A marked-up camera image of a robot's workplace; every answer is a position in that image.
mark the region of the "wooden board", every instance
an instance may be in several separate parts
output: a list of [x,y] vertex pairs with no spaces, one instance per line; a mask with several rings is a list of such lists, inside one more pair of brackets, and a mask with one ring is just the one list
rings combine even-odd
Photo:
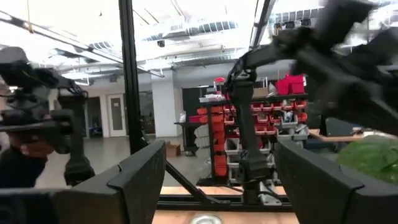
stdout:
[[324,141],[324,142],[352,142],[352,141],[358,141],[363,138],[362,135],[356,135],[356,136],[341,136],[341,137],[326,137],[323,135],[319,134],[319,129],[310,129],[309,133],[311,136]]
[[[204,193],[209,195],[237,195],[241,194],[226,187],[200,187]],[[278,194],[285,194],[282,187],[277,188]],[[163,187],[162,194],[188,194],[183,187]],[[189,224],[195,215],[215,214],[225,224],[299,224],[294,213],[274,212],[196,212],[196,211],[163,211],[157,210],[153,224]]]

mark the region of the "white pillar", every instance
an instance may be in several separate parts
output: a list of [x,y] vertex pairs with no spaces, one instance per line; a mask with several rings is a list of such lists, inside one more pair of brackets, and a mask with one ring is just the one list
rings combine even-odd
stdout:
[[152,97],[156,137],[175,137],[182,134],[179,122],[182,112],[182,91],[177,82],[177,73],[163,72],[164,78],[152,76]]

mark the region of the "white wall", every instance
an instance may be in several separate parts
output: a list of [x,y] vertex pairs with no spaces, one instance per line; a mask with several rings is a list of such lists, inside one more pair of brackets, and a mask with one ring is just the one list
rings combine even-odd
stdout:
[[[268,77],[269,80],[284,77],[291,61],[281,61],[273,65],[260,67],[257,69],[258,77]],[[216,77],[226,77],[232,69],[233,64],[209,65],[206,67],[185,67],[177,70],[176,84],[181,88],[196,87],[199,85],[209,85],[214,82]],[[87,90],[90,97],[98,96],[101,104],[101,119],[103,125],[103,136],[109,137],[109,119],[107,95],[124,93],[124,78],[121,77],[117,82],[110,83],[108,79],[96,80],[94,85],[83,87]],[[149,91],[152,89],[151,75],[143,73],[139,75],[139,91]],[[50,109],[53,109],[53,100],[56,99],[57,92],[53,91],[50,95]]]

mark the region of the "floor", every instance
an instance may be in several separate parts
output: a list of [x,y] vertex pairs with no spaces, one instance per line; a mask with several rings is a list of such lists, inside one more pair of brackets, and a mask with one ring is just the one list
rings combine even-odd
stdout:
[[[171,142],[182,142],[182,138],[159,138],[150,137],[151,141],[165,140]],[[109,169],[121,160],[129,156],[129,142],[127,137],[120,138],[93,138],[85,140],[85,152],[97,174]],[[319,153],[331,160],[335,160],[337,154],[328,150],[317,150]],[[210,157],[209,150],[202,149],[197,152],[197,157],[187,157],[182,154],[180,157],[168,158],[168,161],[176,167],[190,182],[195,184],[199,178],[206,178],[210,175],[210,165],[207,163]],[[68,155],[51,154],[43,174],[39,177],[36,187],[59,188],[67,187],[63,179],[65,164],[69,159]],[[165,175],[164,186],[178,187],[180,184],[168,173]]]

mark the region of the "storage rack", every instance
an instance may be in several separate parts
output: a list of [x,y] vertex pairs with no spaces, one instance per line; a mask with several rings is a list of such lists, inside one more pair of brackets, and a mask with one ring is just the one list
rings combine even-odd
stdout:
[[[257,112],[266,112],[266,113],[278,113],[276,111],[283,111],[284,108],[281,107],[282,102],[284,100],[289,100],[294,104],[300,102],[298,107],[287,108],[288,110],[295,110],[298,113],[301,113],[301,117],[297,116],[297,118],[301,118],[300,122],[305,122],[306,114],[304,113],[303,108],[305,107],[307,98],[307,94],[294,94],[294,95],[280,95],[280,96],[270,96],[270,97],[260,97],[252,99],[252,106],[254,109],[254,114]],[[271,108],[264,107],[264,105],[273,105],[276,110],[271,106]],[[210,156],[211,156],[211,177],[206,180],[200,180],[198,185],[219,185],[219,184],[236,184],[236,181],[232,175],[232,170],[238,168],[235,162],[232,162],[231,156],[236,156],[239,154],[239,151],[225,151],[224,150],[224,142],[228,138],[238,138],[238,134],[231,133],[231,128],[237,129],[238,123],[233,121],[231,122],[228,118],[230,118],[230,113],[227,112],[228,106],[233,106],[233,104],[228,100],[223,101],[213,101],[207,103],[201,103],[202,108],[198,110],[200,114],[203,114],[201,118],[202,123],[208,123],[212,125],[208,125],[209,139],[210,139]],[[267,144],[267,148],[263,148],[261,151],[264,154],[268,154],[273,144],[277,141],[278,130],[288,129],[289,134],[286,136],[278,136],[280,138],[290,138],[296,141],[303,141],[306,139],[306,136],[297,136],[292,132],[292,128],[297,125],[297,122],[292,124],[276,124],[275,121],[266,121],[265,123],[259,124],[258,127],[264,127],[261,130],[258,129],[258,134],[269,143]]]

